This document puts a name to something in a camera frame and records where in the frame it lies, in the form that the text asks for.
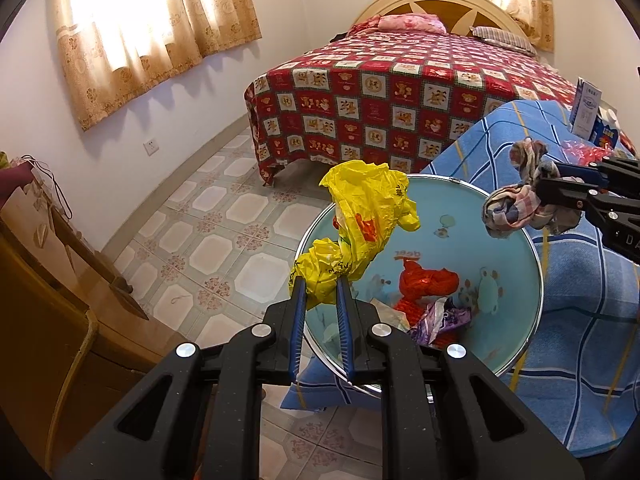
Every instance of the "bedspread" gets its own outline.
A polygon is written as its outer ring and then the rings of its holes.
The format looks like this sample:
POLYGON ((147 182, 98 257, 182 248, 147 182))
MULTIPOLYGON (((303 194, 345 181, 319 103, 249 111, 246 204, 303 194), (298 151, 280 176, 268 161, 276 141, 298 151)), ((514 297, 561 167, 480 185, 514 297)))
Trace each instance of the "bedspread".
POLYGON ((361 159, 417 173, 517 99, 573 102, 537 61, 462 36, 378 32, 331 43, 258 77, 244 98, 265 183, 299 158, 361 159))

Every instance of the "metal rim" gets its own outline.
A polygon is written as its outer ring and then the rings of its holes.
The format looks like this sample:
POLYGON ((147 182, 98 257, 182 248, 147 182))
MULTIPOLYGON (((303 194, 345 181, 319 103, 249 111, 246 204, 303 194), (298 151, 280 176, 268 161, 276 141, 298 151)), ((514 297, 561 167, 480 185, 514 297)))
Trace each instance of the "metal rim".
MULTIPOLYGON (((408 174, 407 177, 408 178, 430 178, 433 180, 447 180, 448 182, 452 182, 454 184, 458 184, 459 186, 463 186, 475 192, 478 192, 482 196, 489 196, 489 193, 487 193, 484 189, 480 189, 479 187, 474 186, 473 184, 469 184, 468 182, 464 182, 463 180, 452 178, 450 176, 414 173, 414 174, 408 174)), ((300 254, 302 254, 305 251, 307 240, 311 236, 311 233, 313 232, 313 230, 318 226, 318 224, 322 221, 322 219, 324 219, 324 217, 334 209, 334 206, 335 204, 331 204, 327 206, 327 208, 325 208, 325 210, 322 211, 318 215, 318 217, 314 220, 314 222, 311 224, 309 229, 306 230, 305 235, 302 237, 302 240, 300 240, 300 244, 298 245, 298 250, 296 251, 296 259, 298 259, 300 254)), ((544 276, 542 274, 542 266, 540 265, 540 258, 538 257, 538 252, 536 251, 536 246, 533 243, 533 240, 525 230, 522 230, 522 234, 524 235, 526 241, 529 243, 531 252, 533 253, 534 258, 536 259, 536 265, 538 266, 538 281, 540 282, 540 301, 538 303, 538 314, 536 316, 536 319, 533 322, 529 335, 527 335, 520 350, 516 352, 514 357, 506 365, 504 365, 502 368, 500 368, 500 370, 498 370, 498 372, 495 374, 497 377, 500 377, 505 372, 513 368, 513 365, 516 364, 516 362, 518 362, 518 360, 522 357, 524 352, 527 351, 527 348, 531 343, 531 339, 533 338, 533 336, 538 330, 538 326, 540 325, 540 319, 542 317, 542 304, 545 297, 545 282, 544 282, 544 276)), ((322 350, 320 343, 316 341, 316 338, 311 333, 311 330, 309 329, 309 326, 307 325, 306 321, 305 321, 305 328, 304 328, 304 336, 305 336, 306 342, 311 347, 316 357, 320 359, 322 364, 324 364, 324 366, 329 368, 329 370, 331 370, 332 373, 334 373, 339 379, 348 383, 349 381, 340 363, 336 362, 334 359, 331 358, 331 356, 327 355, 322 350)), ((354 385, 351 385, 351 386, 355 390, 358 390, 362 393, 368 394, 373 397, 380 397, 380 395, 382 394, 380 387, 375 384, 366 384, 365 386, 354 386, 354 385)))

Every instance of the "yellow plastic bag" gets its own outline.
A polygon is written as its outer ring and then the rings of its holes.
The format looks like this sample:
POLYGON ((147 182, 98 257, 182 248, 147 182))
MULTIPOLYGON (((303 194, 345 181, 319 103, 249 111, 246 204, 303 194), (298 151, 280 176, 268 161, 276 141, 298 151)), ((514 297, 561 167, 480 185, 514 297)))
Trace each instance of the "yellow plastic bag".
POLYGON ((331 168, 320 182, 335 202, 338 241, 316 240, 301 254, 289 277, 289 291, 296 276, 306 280, 307 309, 319 303, 335 303, 338 276, 359 280, 373 258, 385 248, 396 224, 415 231, 420 220, 415 202, 406 191, 409 179, 387 164, 350 160, 331 168))

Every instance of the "baseboard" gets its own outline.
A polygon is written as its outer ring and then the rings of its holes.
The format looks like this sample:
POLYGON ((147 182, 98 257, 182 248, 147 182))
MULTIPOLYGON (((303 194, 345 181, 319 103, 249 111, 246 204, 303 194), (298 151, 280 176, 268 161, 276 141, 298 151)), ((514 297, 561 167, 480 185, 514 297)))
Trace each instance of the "baseboard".
POLYGON ((140 231, 140 228, 149 217, 166 202, 172 193, 195 173, 200 166, 225 146, 226 143, 243 132, 248 126, 249 121, 247 116, 244 115, 240 117, 185 160, 171 175, 162 181, 160 186, 153 190, 144 202, 127 218, 124 224, 121 225, 107 242, 101 251, 102 255, 110 262, 114 262, 127 244, 133 240, 136 233, 140 231))

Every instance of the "striped pillow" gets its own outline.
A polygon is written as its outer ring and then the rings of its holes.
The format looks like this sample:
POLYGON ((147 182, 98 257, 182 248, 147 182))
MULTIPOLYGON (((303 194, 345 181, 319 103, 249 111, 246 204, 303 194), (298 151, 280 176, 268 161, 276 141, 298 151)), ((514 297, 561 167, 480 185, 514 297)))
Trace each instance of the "striped pillow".
POLYGON ((529 43, 527 38, 517 36, 501 28, 471 27, 471 33, 485 43, 513 50, 514 52, 524 54, 524 56, 536 57, 538 55, 536 49, 529 43))

